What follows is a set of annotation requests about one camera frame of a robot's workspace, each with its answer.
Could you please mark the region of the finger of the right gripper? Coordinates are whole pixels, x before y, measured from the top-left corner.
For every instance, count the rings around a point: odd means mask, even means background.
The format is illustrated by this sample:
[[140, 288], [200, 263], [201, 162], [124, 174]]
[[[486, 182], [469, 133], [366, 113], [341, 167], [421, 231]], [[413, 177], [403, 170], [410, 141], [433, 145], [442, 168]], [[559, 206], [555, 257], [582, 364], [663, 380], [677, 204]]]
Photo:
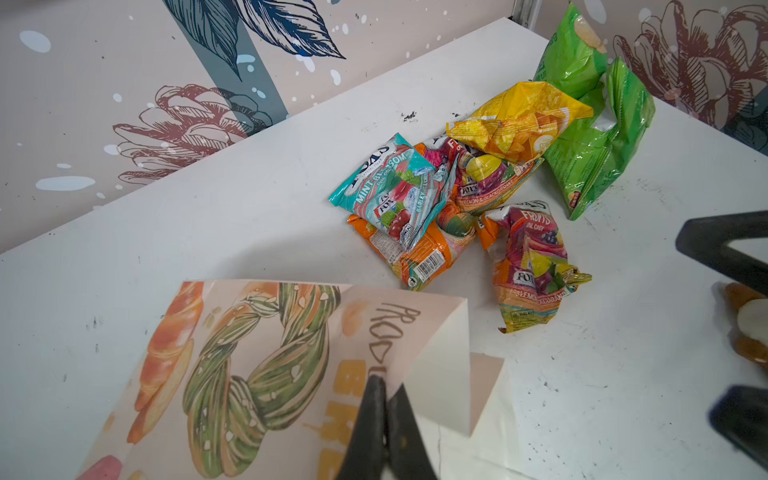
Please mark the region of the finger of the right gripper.
[[675, 240], [681, 254], [751, 289], [767, 293], [767, 263], [731, 246], [767, 238], [767, 211], [687, 220]]
[[767, 389], [729, 387], [708, 413], [710, 426], [767, 470]]

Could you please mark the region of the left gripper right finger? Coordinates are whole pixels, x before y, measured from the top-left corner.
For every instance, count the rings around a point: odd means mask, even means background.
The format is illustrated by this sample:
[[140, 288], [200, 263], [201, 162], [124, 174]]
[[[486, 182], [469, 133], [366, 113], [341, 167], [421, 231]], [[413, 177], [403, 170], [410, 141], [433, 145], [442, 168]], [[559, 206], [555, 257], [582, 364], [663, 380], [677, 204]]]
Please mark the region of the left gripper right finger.
[[387, 401], [387, 465], [396, 479], [437, 480], [405, 386]]

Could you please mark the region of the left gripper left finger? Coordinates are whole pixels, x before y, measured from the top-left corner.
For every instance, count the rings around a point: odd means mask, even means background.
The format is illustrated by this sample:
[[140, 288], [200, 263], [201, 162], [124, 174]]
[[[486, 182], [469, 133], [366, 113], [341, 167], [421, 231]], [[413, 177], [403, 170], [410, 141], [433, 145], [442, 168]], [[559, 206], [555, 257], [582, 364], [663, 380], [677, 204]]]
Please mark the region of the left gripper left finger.
[[386, 384], [382, 377], [368, 378], [337, 480], [379, 480], [386, 460]]

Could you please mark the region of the beige paper bag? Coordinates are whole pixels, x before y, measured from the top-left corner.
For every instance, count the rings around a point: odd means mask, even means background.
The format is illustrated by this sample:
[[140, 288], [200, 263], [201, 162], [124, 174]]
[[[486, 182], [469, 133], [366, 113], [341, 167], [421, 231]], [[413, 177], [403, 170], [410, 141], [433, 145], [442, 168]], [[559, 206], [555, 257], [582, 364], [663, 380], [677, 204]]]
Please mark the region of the beige paper bag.
[[82, 479], [336, 479], [367, 380], [417, 424], [471, 436], [501, 358], [469, 349], [466, 299], [361, 285], [187, 282]]

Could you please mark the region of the small colourful candy packet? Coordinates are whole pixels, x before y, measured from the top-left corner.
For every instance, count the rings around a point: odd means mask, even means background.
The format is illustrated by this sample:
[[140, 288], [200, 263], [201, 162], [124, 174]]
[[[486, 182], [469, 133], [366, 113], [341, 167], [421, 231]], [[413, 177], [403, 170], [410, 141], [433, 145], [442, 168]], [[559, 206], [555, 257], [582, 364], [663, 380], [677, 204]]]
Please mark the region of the small colourful candy packet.
[[592, 280], [569, 262], [559, 227], [544, 201], [484, 212], [478, 238], [493, 262], [503, 334], [548, 323], [563, 298]]

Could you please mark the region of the yellow chips bag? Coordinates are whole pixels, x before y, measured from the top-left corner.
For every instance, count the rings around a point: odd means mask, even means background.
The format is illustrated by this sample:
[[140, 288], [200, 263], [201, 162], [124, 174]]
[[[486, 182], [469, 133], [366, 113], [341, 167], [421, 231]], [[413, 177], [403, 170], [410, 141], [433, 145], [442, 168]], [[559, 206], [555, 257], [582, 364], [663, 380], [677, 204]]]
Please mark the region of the yellow chips bag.
[[513, 163], [543, 156], [575, 121], [594, 109], [547, 82], [519, 82], [466, 119], [446, 125], [446, 135]]

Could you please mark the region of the green snack packet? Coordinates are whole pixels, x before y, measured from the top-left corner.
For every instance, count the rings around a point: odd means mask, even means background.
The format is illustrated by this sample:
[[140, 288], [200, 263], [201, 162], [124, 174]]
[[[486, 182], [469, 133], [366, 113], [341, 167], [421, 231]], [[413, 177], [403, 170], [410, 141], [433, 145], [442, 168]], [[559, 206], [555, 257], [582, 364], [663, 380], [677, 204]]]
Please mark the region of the green snack packet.
[[544, 157], [568, 217], [581, 217], [628, 167], [655, 115], [645, 84], [607, 50], [570, 4], [539, 61], [534, 79], [592, 108], [573, 121]]

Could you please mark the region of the orange Fox's candy bag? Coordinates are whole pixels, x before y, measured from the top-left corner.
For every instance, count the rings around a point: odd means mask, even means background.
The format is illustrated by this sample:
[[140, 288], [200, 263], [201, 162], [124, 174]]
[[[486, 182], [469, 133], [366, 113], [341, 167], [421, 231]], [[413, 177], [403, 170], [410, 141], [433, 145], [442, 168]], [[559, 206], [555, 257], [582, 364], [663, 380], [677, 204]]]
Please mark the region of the orange Fox's candy bag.
[[448, 163], [449, 200], [475, 216], [500, 208], [543, 162], [537, 158], [515, 163], [445, 135], [420, 142], [415, 149], [435, 166]]

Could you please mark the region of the teal Fox's candy bag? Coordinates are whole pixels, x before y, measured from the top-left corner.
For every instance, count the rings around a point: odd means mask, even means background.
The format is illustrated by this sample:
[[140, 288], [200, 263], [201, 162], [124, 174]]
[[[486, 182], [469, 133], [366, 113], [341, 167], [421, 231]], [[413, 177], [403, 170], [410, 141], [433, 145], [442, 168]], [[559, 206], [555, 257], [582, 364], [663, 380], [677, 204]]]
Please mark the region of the teal Fox's candy bag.
[[419, 150], [395, 134], [329, 196], [408, 251], [445, 207], [455, 168], [448, 155]]

